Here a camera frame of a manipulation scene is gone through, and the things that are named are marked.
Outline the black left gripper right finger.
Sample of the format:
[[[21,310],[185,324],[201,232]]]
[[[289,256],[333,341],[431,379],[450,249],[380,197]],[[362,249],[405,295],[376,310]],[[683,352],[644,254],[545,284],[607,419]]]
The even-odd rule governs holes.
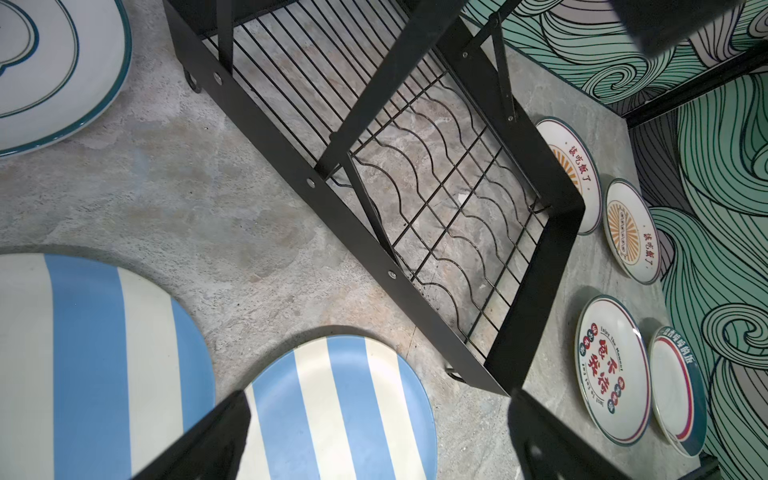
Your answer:
[[[525,479],[627,477],[523,389],[511,393],[508,428]]]

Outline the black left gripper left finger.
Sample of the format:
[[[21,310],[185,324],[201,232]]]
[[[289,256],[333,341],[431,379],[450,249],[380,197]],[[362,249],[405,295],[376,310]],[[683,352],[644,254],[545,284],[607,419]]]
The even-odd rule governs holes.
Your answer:
[[[134,479],[236,479],[250,419],[245,391],[233,392]]]

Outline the blue striped plate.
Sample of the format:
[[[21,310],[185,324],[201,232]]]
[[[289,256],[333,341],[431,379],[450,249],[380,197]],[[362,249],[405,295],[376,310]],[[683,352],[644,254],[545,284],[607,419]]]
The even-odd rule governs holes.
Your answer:
[[[241,479],[434,479],[437,432],[411,366],[365,336],[308,341],[245,389]]]
[[[1,475],[129,479],[215,404],[182,306],[120,267],[1,258]]]

